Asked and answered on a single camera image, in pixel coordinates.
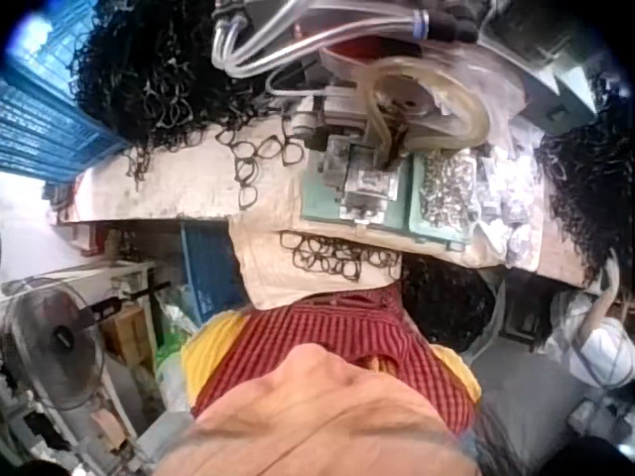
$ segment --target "blue crate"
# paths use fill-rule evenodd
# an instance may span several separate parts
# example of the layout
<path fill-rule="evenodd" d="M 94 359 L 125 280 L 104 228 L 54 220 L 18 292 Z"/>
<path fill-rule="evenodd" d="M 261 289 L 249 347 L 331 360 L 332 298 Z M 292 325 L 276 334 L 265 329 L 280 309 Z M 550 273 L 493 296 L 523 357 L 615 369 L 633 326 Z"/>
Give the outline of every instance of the blue crate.
<path fill-rule="evenodd" d="M 72 101 L 75 43 L 92 28 L 91 0 L 64 0 L 49 15 L 52 30 L 35 52 L 14 42 L 0 77 L 0 171 L 71 182 L 128 147 Z"/>
<path fill-rule="evenodd" d="M 181 238 L 197 324 L 247 301 L 226 223 L 184 221 Z"/>

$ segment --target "metal parts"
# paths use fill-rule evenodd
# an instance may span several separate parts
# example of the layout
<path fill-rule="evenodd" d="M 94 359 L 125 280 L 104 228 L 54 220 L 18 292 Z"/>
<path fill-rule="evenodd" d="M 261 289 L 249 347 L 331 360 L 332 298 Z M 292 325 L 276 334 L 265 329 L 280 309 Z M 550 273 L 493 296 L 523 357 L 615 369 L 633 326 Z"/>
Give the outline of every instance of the metal parts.
<path fill-rule="evenodd" d="M 426 174 L 419 189 L 423 218 L 435 226 L 464 230 L 475 218 L 473 213 L 470 216 L 469 211 L 476 163 L 469 150 L 451 157 L 444 152 L 430 153 L 424 162 Z"/>
<path fill-rule="evenodd" d="M 388 201 L 397 199 L 399 169 L 381 171 L 377 151 L 346 136 L 331 135 L 318 168 L 325 185 L 341 192 L 339 218 L 382 224 Z"/>

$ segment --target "metal machine part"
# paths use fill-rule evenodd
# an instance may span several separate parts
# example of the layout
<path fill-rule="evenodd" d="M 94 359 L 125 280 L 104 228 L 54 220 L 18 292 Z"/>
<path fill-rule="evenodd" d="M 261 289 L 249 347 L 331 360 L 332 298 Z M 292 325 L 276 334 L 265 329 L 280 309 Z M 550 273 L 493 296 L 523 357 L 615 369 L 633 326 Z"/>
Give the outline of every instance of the metal machine part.
<path fill-rule="evenodd" d="M 382 224 L 388 201 L 399 190 L 399 169 L 380 171 L 377 151 L 348 136 L 330 135 L 318 170 L 323 183 L 340 192 L 339 217 L 357 224 Z"/>

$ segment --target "yellow shirt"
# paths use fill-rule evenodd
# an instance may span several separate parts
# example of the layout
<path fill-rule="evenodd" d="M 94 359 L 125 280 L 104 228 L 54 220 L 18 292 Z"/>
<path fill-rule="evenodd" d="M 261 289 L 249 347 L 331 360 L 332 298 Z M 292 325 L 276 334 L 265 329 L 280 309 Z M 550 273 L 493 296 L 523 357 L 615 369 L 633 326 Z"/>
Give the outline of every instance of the yellow shirt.
<path fill-rule="evenodd" d="M 235 310 L 217 314 L 181 350 L 186 388 L 191 405 L 194 405 L 198 393 L 238 338 L 246 321 L 247 315 Z M 480 385 L 458 354 L 437 344 L 432 344 L 431 348 L 435 356 L 465 387 L 471 400 L 478 402 L 481 396 Z M 390 362 L 378 357 L 369 359 L 366 366 L 376 372 L 395 373 Z"/>

